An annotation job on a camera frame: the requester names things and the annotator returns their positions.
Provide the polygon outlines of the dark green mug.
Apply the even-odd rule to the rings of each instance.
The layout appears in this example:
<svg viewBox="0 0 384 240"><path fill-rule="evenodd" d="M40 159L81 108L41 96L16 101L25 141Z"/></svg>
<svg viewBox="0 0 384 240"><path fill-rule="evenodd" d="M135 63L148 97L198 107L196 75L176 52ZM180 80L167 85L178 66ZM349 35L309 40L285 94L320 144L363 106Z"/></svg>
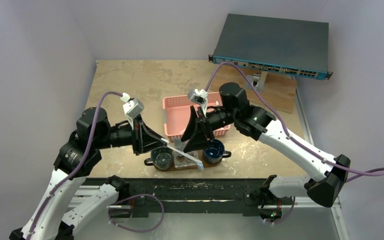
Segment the dark green mug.
<svg viewBox="0 0 384 240"><path fill-rule="evenodd" d="M143 162L145 166L154 166L159 171L168 171L174 166L173 151L168 147L154 149L150 157Z"/></svg>

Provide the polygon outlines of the dark blue mug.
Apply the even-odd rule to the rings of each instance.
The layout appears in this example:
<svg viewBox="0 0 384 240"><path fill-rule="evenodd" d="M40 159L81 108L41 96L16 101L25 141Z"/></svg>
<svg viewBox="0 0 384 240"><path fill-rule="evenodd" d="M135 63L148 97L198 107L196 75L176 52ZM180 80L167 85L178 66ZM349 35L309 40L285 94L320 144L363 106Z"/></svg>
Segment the dark blue mug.
<svg viewBox="0 0 384 240"><path fill-rule="evenodd" d="M226 150L225 145L218 139L210 140L209 147L202 152L203 160L211 165L219 163L224 158L230 158L232 153Z"/></svg>

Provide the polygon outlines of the blue toothbrush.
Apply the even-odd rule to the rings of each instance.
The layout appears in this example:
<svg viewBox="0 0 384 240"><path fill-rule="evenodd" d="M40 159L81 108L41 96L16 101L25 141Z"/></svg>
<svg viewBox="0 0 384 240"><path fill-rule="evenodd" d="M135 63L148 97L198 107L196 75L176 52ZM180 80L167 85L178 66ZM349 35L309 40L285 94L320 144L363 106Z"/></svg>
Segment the blue toothbrush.
<svg viewBox="0 0 384 240"><path fill-rule="evenodd" d="M201 160L199 160L196 157L193 157L191 155L188 155L187 158L189 160L193 161L196 164L196 166L198 167L198 169L200 169L200 170L204 169L204 165L203 165L203 162Z"/></svg>

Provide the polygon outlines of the oval wooden tray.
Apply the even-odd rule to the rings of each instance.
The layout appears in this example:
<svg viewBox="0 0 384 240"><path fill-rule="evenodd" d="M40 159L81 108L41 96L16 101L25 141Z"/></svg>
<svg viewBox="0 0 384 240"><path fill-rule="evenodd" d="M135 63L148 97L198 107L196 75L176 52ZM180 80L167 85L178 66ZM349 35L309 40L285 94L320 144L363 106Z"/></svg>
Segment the oval wooden tray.
<svg viewBox="0 0 384 240"><path fill-rule="evenodd" d="M173 172L183 170L203 170L205 168L213 168L219 165L224 158L231 157L230 151L218 151L220 158L212 158L209 154L215 154L215 149L206 149L202 153L192 152L191 155L202 162L202 167L196 162L189 159L172 149L165 147L152 150L150 157L143 162L146 166L153 166L160 172Z"/></svg>

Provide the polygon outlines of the pink plastic basket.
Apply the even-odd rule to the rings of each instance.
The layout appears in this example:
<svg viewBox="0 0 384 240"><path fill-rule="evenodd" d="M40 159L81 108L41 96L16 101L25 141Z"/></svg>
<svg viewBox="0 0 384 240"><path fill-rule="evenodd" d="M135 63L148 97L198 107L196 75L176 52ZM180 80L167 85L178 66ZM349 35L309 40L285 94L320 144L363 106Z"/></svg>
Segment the pink plastic basket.
<svg viewBox="0 0 384 240"><path fill-rule="evenodd" d="M218 92L209 93L207 99L209 106L222 106ZM163 99L164 133L170 142L183 136L190 119L190 106L193 106L195 110L199 107L198 104L189 101L187 95L169 96ZM214 136L216 138L224 137L230 128L231 124L214 130Z"/></svg>

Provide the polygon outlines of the white toothbrush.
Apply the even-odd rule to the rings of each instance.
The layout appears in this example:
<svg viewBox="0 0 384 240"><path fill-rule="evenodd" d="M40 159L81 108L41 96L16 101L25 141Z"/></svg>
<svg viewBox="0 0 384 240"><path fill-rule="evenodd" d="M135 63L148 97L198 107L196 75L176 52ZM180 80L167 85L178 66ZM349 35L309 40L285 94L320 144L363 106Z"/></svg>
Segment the white toothbrush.
<svg viewBox="0 0 384 240"><path fill-rule="evenodd" d="M163 139L167 146L151 151L150 157L143 161L145 166L155 167L161 172L204 169L204 163L199 159L197 151L184 152L185 142L179 137L173 140Z"/></svg>

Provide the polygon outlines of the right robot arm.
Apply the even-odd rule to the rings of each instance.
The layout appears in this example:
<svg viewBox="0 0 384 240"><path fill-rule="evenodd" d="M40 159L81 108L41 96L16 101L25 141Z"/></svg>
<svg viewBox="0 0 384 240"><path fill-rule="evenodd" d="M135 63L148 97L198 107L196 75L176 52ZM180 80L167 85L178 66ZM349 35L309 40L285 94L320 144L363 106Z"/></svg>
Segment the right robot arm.
<svg viewBox="0 0 384 240"><path fill-rule="evenodd" d="M319 150L288 129L271 112L251 105L246 91L235 82L219 89L221 105L207 112L208 92L190 90L188 99L198 104L190 107L190 118L181 137L183 152L205 150L215 138L214 131L233 124L244 136L266 144L282 153L302 168L307 176L302 180L286 180L273 176L266 181L260 196L268 204L279 198L307 195L315 203L330 208L347 181L346 168L351 164L343 154L334 156Z"/></svg>

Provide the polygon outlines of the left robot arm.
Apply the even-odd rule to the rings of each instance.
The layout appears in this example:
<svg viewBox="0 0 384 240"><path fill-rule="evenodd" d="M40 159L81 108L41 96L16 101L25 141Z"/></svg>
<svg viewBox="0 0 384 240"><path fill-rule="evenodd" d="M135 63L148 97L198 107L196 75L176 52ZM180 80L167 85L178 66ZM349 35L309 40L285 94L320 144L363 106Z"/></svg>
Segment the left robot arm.
<svg viewBox="0 0 384 240"><path fill-rule="evenodd" d="M167 142L148 128L141 116L111 126L103 108L86 109L76 122L76 130L59 150L39 206L27 224L13 230L9 238L72 240L105 207L132 203L130 183L113 175L80 205L69 209L75 193L102 159L101 150L124 146L131 146L133 153L140 155L166 147Z"/></svg>

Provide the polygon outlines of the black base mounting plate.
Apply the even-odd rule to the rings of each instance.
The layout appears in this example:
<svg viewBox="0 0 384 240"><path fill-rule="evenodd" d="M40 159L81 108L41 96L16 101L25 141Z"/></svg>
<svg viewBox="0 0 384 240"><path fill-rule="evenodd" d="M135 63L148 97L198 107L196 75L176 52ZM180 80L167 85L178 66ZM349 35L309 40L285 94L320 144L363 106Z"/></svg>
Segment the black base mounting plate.
<svg viewBox="0 0 384 240"><path fill-rule="evenodd" d="M85 186L115 186L117 210L150 213L241 214L280 218L291 197L276 198L265 178L89 178Z"/></svg>

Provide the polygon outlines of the metal stand bracket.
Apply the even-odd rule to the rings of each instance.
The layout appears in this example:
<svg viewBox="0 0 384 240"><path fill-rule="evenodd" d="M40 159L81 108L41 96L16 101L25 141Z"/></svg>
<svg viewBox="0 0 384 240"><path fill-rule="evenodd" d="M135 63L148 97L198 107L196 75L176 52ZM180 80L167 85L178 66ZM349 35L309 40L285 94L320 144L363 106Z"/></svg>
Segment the metal stand bracket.
<svg viewBox="0 0 384 240"><path fill-rule="evenodd" d="M247 80L250 81L251 85L258 91L263 92L264 84L267 78L268 72L262 71L261 73L254 73L253 75L248 74Z"/></svg>

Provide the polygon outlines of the blue network switch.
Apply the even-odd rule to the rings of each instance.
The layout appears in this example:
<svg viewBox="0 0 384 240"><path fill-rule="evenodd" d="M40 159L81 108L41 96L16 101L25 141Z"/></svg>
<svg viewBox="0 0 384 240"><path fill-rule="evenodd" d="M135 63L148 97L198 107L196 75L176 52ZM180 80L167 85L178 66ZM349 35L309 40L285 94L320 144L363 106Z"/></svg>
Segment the blue network switch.
<svg viewBox="0 0 384 240"><path fill-rule="evenodd" d="M229 13L213 64L328 80L329 23Z"/></svg>

